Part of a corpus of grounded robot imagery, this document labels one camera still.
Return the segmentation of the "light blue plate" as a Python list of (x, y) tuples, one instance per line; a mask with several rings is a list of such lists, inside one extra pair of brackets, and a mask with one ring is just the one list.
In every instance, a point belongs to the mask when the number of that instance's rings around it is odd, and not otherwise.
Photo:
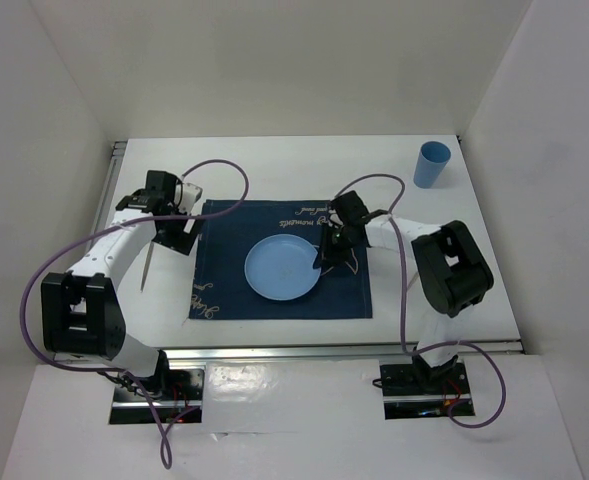
[(304, 238), (277, 234), (257, 242), (244, 262), (250, 288), (261, 297), (285, 302), (309, 293), (321, 276), (314, 266), (318, 251)]

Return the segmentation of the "silver fork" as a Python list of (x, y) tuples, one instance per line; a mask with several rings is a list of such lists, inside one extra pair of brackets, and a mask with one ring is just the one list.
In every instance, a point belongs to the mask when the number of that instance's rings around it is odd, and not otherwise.
[(149, 269), (150, 269), (150, 265), (151, 265), (151, 261), (152, 261), (153, 253), (154, 253), (154, 245), (155, 245), (154, 242), (150, 242), (148, 249), (147, 249), (146, 256), (145, 256), (145, 261), (144, 261), (142, 275), (141, 275), (141, 281), (140, 281), (140, 292), (141, 293), (144, 292), (146, 281), (148, 278)]

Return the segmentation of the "silver spoon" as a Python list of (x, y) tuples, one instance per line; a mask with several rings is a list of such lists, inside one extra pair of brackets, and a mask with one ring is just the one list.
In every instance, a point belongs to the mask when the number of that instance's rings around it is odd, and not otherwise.
[(417, 282), (418, 279), (419, 279), (419, 273), (418, 272), (415, 272), (415, 274), (410, 278), (410, 280), (407, 283), (406, 290), (408, 292), (412, 288), (412, 286)]

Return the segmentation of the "dark blue fish placemat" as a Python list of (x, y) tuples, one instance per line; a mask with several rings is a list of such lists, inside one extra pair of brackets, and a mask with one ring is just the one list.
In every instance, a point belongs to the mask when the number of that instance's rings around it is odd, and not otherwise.
[(278, 301), (256, 293), (244, 274), (259, 241), (291, 234), (314, 246), (328, 219), (325, 200), (247, 200), (234, 212), (205, 223), (198, 242), (188, 318), (191, 320), (337, 320), (373, 316), (366, 248), (357, 246), (298, 299)]

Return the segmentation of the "light blue cup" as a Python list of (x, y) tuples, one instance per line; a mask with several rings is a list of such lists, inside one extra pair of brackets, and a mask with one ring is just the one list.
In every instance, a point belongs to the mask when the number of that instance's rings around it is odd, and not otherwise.
[(419, 149), (414, 184), (423, 189), (431, 188), (450, 159), (451, 151), (445, 144), (438, 141), (424, 143)]

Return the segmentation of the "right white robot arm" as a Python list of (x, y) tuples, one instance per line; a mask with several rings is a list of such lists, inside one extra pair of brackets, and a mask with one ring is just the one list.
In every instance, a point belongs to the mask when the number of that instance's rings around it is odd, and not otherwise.
[(314, 266), (328, 270), (358, 246), (395, 251), (402, 279), (407, 262), (416, 264), (423, 295), (436, 312), (411, 352), (410, 379), (422, 392), (434, 391), (457, 361), (463, 337), (462, 312), (479, 304), (493, 287), (487, 261), (465, 223), (425, 224), (368, 210), (355, 191), (329, 203)]

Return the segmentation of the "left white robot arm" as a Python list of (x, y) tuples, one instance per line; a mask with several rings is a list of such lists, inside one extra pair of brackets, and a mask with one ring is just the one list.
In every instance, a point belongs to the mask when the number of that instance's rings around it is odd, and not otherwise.
[(148, 246), (159, 243), (190, 253), (197, 230), (185, 231), (185, 217), (201, 195), (201, 187), (174, 174), (148, 171), (145, 186), (117, 203), (110, 223), (114, 231), (98, 239), (66, 272), (49, 273), (42, 280), (45, 348), (127, 370), (150, 399), (167, 395), (173, 378), (167, 360), (160, 350), (126, 332), (117, 289)]

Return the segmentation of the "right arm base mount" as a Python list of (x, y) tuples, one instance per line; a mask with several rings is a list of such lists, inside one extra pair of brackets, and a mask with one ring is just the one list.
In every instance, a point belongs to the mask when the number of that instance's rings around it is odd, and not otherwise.
[(386, 420), (475, 415), (465, 364), (451, 361), (435, 378), (422, 378), (416, 364), (383, 364), (372, 385), (382, 392)]

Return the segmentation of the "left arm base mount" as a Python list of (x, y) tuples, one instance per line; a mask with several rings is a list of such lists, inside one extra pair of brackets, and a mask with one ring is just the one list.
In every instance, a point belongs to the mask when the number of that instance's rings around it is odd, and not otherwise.
[[(155, 422), (143, 392), (130, 378), (116, 374), (102, 374), (115, 385), (109, 423), (111, 425), (153, 424)], [(171, 370), (168, 381), (148, 395), (162, 424), (196, 424), (202, 421), (205, 370), (188, 368)]]

